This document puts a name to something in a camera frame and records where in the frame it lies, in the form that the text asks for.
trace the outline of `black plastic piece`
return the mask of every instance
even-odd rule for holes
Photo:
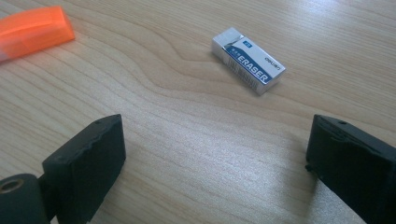
[[[315,115],[306,169],[367,223],[396,223],[396,148],[340,120]]]
[[[91,221],[124,161],[121,116],[99,119],[46,158],[39,179],[14,175],[0,182],[0,187],[9,179],[22,182],[0,191],[0,223],[49,223],[54,216],[60,224]],[[32,219],[33,213],[41,219]]]

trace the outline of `metal hole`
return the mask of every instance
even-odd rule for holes
[[[22,179],[9,180],[0,186],[0,194],[10,193],[11,191],[20,188],[23,185]]]

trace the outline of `light wood tabletop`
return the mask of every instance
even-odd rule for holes
[[[0,63],[0,178],[121,114],[127,159],[92,223],[363,222],[305,152],[315,114],[396,147],[394,1],[0,0],[0,18],[54,5],[76,40]],[[229,27],[287,68],[262,96],[211,52]]]

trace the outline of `wooden table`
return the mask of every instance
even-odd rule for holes
[[[0,64],[1,178],[120,113],[127,161],[92,223],[362,223],[304,155],[314,114],[396,146],[394,1],[0,0],[0,17],[52,5],[77,38]],[[288,69],[263,96],[211,53],[231,26]]]

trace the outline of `orange object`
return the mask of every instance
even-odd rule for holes
[[[0,20],[0,62],[74,39],[61,7],[23,11]]]

